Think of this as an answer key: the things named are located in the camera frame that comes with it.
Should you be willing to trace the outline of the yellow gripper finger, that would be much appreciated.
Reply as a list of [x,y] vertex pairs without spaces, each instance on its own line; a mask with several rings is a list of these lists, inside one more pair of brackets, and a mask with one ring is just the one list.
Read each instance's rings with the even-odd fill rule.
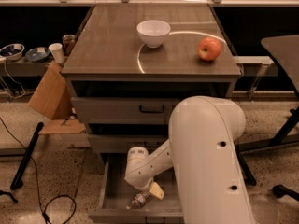
[[149,193],[159,200],[164,198],[164,191],[156,182],[152,183]]

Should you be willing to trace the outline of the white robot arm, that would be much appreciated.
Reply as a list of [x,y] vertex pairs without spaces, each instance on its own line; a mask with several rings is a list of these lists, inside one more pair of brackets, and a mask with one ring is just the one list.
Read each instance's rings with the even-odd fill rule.
[[124,180],[149,190],[153,177],[173,168],[185,224],[255,224],[234,144],[245,126],[243,110],[230,100],[187,98],[172,111],[160,147],[128,151]]

